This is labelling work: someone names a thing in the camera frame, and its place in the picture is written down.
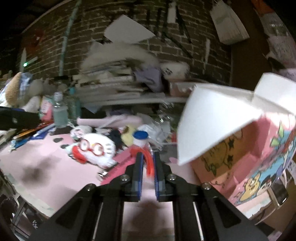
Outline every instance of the shelf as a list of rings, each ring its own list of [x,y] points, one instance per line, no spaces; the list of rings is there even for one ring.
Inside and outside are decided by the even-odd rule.
[[[141,97],[136,99],[118,99],[107,101],[95,101],[85,103],[88,107],[92,106],[108,106],[121,104],[157,104],[157,103],[186,103],[187,98],[183,97]]]

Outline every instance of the pink table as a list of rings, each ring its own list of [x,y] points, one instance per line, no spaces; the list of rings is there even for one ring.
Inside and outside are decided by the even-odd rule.
[[[62,137],[63,141],[53,142],[53,139],[58,137]],[[0,153],[0,169],[6,178],[29,204],[47,217],[54,214],[86,184],[100,185],[96,178],[97,166],[82,165],[68,157],[66,151],[60,148],[60,145],[72,142],[67,134],[48,135],[42,141],[29,141],[11,153],[9,148]],[[187,182],[199,183],[190,164],[170,166],[173,173],[183,177]],[[146,170],[141,201],[125,203],[123,233],[146,236],[172,235],[172,204],[157,202],[154,182],[147,178],[145,173]],[[247,217],[251,217],[262,205],[266,205],[266,196],[259,197],[259,201],[250,201],[239,209]]]

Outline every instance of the bottle cap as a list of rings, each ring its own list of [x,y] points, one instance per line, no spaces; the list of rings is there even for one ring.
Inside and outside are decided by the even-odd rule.
[[[75,87],[71,87],[71,88],[69,89],[69,94],[70,94],[70,95],[75,95],[75,92],[76,92]]]
[[[61,101],[62,99],[63,99],[63,93],[62,92],[55,92],[54,100],[55,101]]]
[[[148,133],[145,131],[135,131],[133,137],[138,140],[145,140],[148,138]]]

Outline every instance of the blue cap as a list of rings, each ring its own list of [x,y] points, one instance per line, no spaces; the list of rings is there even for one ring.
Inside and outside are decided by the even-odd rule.
[[[69,94],[70,94],[70,95],[75,95],[75,92],[76,92],[75,87],[71,87],[71,88],[69,89]]]
[[[133,137],[138,140],[145,140],[148,138],[148,133],[145,131],[135,131],[133,133]]]

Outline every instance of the cartoon box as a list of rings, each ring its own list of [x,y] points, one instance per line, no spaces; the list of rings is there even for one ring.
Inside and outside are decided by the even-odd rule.
[[[191,162],[234,205],[265,192],[296,147],[296,83],[264,73],[254,91],[197,84],[178,126],[178,163]]]

